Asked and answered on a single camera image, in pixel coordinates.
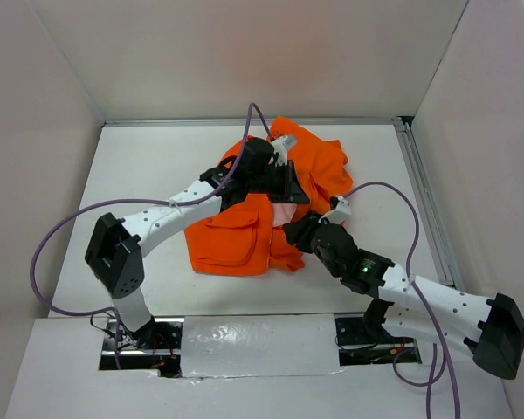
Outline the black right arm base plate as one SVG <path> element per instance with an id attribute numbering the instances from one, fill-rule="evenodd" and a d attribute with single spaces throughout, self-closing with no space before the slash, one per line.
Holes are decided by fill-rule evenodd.
<path id="1" fill-rule="evenodd" d="M 360 314 L 335 317 L 334 320 L 335 343 L 343 367 L 392 364 L 396 357 L 400 363 L 421 362 L 412 338 L 370 333 Z"/>

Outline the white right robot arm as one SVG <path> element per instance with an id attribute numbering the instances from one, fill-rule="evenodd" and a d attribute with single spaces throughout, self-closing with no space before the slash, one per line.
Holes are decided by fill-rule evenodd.
<path id="1" fill-rule="evenodd" d="M 363 331 L 374 342 L 410 337 L 469 355 L 487 373 L 516 378 L 524 351 L 524 317 L 511 297 L 472 295 L 410 277 L 392 260 L 366 251 L 340 224 L 310 211 L 283 227 L 286 241 L 315 255 L 351 292 L 371 297 Z"/>

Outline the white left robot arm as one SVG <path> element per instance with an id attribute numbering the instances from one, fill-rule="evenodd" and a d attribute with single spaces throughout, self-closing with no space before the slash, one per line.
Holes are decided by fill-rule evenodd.
<path id="1" fill-rule="evenodd" d="M 287 157 L 295 144 L 291 134 L 273 141 L 252 138 L 238 156 L 206 170 L 166 203 L 123 218 L 106 213 L 97 220 L 85 261 L 107 289 L 123 336 L 133 347 L 147 347 L 156 336 L 154 317 L 141 292 L 143 260 L 155 247 L 249 195 L 263 194 L 271 203 L 308 203 Z"/>

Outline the orange jacket with pink lining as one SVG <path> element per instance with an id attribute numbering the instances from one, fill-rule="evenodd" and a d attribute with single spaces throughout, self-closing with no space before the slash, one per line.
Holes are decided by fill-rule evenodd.
<path id="1" fill-rule="evenodd" d="M 283 116 L 273 121 L 270 130 L 275 138 L 295 137 L 288 157 L 309 203 L 271 203 L 265 195 L 251 194 L 242 203 L 192 224 L 184 234 L 194 271 L 249 277 L 269 269 L 303 268 L 303 253 L 287 243 L 282 226 L 299 221 L 310 210 L 328 212 L 330 198 L 351 189 L 348 157 L 339 140 L 323 140 Z"/>

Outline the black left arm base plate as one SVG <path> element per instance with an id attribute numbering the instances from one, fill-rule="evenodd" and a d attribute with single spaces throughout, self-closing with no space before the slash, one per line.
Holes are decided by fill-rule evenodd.
<path id="1" fill-rule="evenodd" d="M 93 327 L 103 332 L 99 371 L 152 371 L 163 378 L 182 377 L 182 321 L 156 321 L 153 335 L 143 343 L 132 340 L 115 319 Z"/>

